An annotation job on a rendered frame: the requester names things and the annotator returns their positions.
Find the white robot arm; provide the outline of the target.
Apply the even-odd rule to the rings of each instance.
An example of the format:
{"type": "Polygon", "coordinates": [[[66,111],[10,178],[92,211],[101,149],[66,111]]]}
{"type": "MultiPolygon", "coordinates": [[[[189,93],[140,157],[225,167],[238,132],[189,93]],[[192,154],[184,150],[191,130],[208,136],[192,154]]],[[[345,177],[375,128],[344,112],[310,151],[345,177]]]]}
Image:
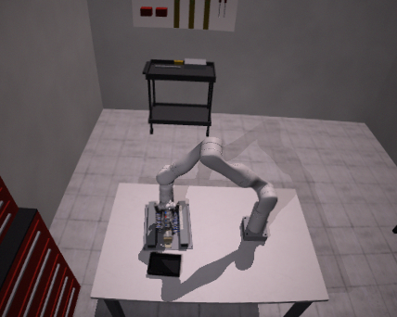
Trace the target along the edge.
{"type": "Polygon", "coordinates": [[[173,202],[174,180],[189,172],[199,160],[203,165],[221,173],[240,187],[248,188],[252,186],[260,200],[260,206],[258,206],[259,200],[257,200],[250,215],[248,228],[255,234],[264,230],[268,223],[269,214],[278,200],[274,186],[242,163],[227,163],[223,159],[223,143],[216,137],[204,139],[185,156],[171,165],[162,167],[156,177],[157,182],[160,184],[161,203],[159,203],[158,208],[176,208],[176,204],[173,202]]]}

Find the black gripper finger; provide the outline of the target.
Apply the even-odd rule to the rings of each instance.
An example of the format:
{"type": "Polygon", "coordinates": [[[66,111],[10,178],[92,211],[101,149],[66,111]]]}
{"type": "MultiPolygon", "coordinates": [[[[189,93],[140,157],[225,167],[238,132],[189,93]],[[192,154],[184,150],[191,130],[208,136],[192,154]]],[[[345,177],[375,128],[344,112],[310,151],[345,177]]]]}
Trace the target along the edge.
{"type": "MultiPolygon", "coordinates": [[[[176,204],[176,203],[175,203],[176,204]]],[[[172,217],[174,216],[174,213],[175,212],[178,212],[178,210],[179,210],[179,202],[176,204],[176,208],[175,209],[170,209],[170,211],[172,212],[172,217]]]]}
{"type": "Polygon", "coordinates": [[[159,205],[159,204],[155,203],[155,204],[154,204],[154,208],[155,208],[155,211],[156,211],[157,213],[160,213],[160,216],[162,217],[162,213],[164,212],[164,209],[162,209],[162,210],[158,209],[158,205],[159,205]]]}

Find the grey relay panel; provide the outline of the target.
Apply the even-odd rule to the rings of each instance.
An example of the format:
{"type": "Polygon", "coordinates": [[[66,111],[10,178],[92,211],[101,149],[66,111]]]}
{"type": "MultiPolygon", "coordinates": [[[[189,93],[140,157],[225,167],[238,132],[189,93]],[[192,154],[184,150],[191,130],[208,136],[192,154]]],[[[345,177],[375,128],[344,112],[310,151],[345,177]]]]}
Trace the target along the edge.
{"type": "Polygon", "coordinates": [[[145,205],[143,251],[193,249],[189,204],[186,204],[185,201],[178,202],[180,207],[178,212],[174,213],[174,216],[179,216],[179,219],[172,217],[170,211],[170,230],[165,230],[164,212],[161,218],[160,214],[155,211],[154,204],[156,201],[150,201],[148,205],[145,205]],[[178,223],[180,228],[174,228],[179,227],[178,223]],[[159,227],[156,227],[157,225],[159,227]]]}

